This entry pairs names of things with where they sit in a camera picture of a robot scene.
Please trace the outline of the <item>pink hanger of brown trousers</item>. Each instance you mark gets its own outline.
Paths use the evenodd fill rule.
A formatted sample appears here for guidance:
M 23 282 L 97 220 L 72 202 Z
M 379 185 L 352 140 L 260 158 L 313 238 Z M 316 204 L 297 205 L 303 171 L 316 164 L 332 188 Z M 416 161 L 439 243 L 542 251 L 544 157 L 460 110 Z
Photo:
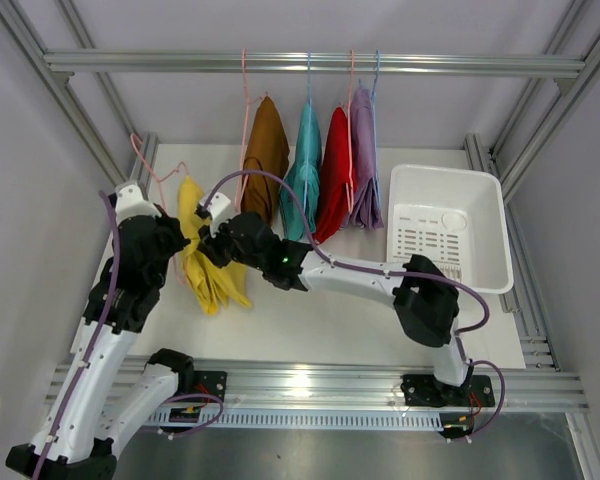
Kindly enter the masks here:
M 241 138 L 241 146 L 240 146 L 240 157 L 239 157 L 239 170 L 242 171 L 244 169 L 245 162 L 245 154 L 247 148 L 247 129 L 249 126 L 250 120 L 250 109 L 251 106 L 262 102 L 265 97 L 268 96 L 268 92 L 264 91 L 261 95 L 252 98 L 250 95 L 249 83 L 248 83 L 248 75 L 246 69 L 246 55 L 247 50 L 245 48 L 241 51 L 241 75 L 243 82 L 243 94 L 245 100 L 245 110 L 244 110 L 244 120 L 243 120 L 243 128 L 242 128 L 242 138 Z M 234 206 L 240 211 L 241 210 L 241 202 L 244 194 L 245 183 L 248 181 L 249 176 L 241 176 L 237 181 L 235 195 L 234 195 Z

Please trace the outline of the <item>pink hanger of yellow trousers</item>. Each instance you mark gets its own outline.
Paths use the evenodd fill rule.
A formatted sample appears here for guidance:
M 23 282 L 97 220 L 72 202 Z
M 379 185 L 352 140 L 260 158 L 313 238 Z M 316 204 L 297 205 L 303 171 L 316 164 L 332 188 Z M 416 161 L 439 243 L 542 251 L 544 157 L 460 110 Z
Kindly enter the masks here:
M 166 214 L 176 218 L 179 213 L 178 188 L 189 175 L 185 162 L 160 158 L 161 142 L 158 135 L 131 133 L 130 145 L 136 160 L 132 178 L 144 188 L 149 200 L 154 201 Z

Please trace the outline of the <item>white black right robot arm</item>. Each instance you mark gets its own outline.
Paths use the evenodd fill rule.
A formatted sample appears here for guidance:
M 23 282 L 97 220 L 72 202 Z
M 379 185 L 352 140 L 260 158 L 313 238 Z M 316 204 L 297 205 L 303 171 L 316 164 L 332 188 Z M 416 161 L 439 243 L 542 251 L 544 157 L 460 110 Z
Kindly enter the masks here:
M 407 374 L 402 389 L 407 403 L 433 408 L 467 407 L 474 365 L 468 360 L 457 326 L 459 297 L 483 298 L 446 277 L 427 257 L 414 255 L 405 264 L 338 258 L 300 241 L 280 238 L 252 212 L 224 219 L 199 207 L 205 225 L 199 230 L 201 251 L 215 266 L 231 262 L 261 273 L 274 287 L 289 291 L 329 291 L 353 295 L 391 308 L 404 334 L 434 350 L 431 374 Z

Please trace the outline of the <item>yellow trousers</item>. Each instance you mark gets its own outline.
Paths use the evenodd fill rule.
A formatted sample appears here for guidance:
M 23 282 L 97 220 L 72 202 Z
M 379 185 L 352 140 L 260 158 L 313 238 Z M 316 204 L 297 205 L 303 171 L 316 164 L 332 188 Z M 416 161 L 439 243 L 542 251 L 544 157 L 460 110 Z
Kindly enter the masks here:
M 186 284 L 206 315 L 216 315 L 221 307 L 228 308 L 231 301 L 251 308 L 246 291 L 246 267 L 235 262 L 217 267 L 198 249 L 198 231 L 206 223 L 196 214 L 196 208 L 203 195 L 199 185 L 186 175 L 178 190 L 178 219 L 184 237 L 190 241 L 180 255 Z

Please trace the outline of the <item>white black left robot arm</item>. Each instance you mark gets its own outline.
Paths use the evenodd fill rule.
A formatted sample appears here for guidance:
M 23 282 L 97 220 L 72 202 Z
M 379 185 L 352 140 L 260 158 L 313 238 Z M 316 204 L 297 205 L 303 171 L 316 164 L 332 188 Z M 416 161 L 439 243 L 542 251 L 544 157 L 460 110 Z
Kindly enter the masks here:
M 10 449 L 9 469 L 31 479 L 110 479 L 130 439 L 166 400 L 195 389 L 191 357 L 162 348 L 111 408 L 105 402 L 166 282 L 169 260 L 189 243 L 177 219 L 120 222 L 100 280 L 89 294 L 79 351 L 41 432 Z

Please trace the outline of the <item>brown trousers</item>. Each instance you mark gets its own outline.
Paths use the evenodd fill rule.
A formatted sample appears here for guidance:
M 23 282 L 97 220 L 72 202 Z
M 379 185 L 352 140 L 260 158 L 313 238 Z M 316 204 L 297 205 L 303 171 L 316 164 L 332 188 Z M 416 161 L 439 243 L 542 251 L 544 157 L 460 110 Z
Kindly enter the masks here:
M 265 96 L 257 108 L 244 155 L 244 170 L 259 170 L 283 179 L 289 168 L 289 144 L 274 101 Z M 256 212 L 269 225 L 277 213 L 280 185 L 265 175 L 249 174 L 241 182 L 240 211 Z

